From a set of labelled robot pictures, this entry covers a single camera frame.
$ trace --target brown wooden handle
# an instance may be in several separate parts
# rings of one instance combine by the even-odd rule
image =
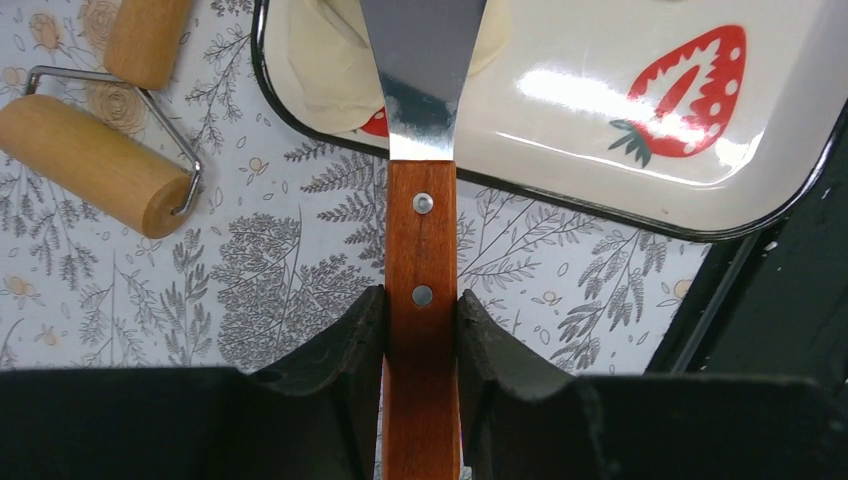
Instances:
[[[103,66],[148,90],[168,85],[191,0],[123,0]]]
[[[433,209],[413,199],[427,193]],[[427,306],[415,287],[433,292]],[[459,400],[453,348],[456,287],[456,165],[389,162],[386,291],[391,309],[383,374],[383,478],[459,477]]]
[[[186,220],[171,210],[182,204],[188,175],[54,97],[27,95],[0,110],[0,150],[146,237]]]

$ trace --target dumpling wrapper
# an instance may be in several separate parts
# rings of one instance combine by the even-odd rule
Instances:
[[[303,88],[313,129],[358,129],[383,108],[377,66],[358,0],[290,0],[288,58]],[[476,75],[509,38],[508,0],[489,0],[469,67]]]

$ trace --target red strawberry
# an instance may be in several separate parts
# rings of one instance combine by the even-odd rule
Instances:
[[[627,145],[644,168],[652,155],[682,158],[709,148],[733,116],[745,57],[745,30],[724,25],[651,64],[627,94],[632,118],[610,122],[627,135],[609,149]]]
[[[386,122],[386,109],[381,108],[372,115],[368,123],[362,126],[362,131],[378,137],[388,137],[389,124]]]

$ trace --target tablecloth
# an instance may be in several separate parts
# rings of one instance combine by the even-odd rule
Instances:
[[[119,3],[0,3],[0,105],[23,94],[34,65],[104,71]],[[250,372],[382,281],[386,160],[306,138],[274,114],[251,68],[252,9],[196,1],[172,82],[154,93],[207,165],[198,207],[173,235],[142,237],[0,158],[0,367]],[[40,91],[185,164],[132,90],[46,80]],[[564,370],[644,371],[708,245],[458,188],[460,291]]]

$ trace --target handle rivet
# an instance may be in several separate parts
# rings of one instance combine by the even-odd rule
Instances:
[[[412,301],[419,307],[430,305],[433,301],[433,290],[427,285],[418,285],[412,290]]]
[[[412,199],[412,208],[421,215],[426,215],[433,210],[433,197],[426,193],[419,193]]]

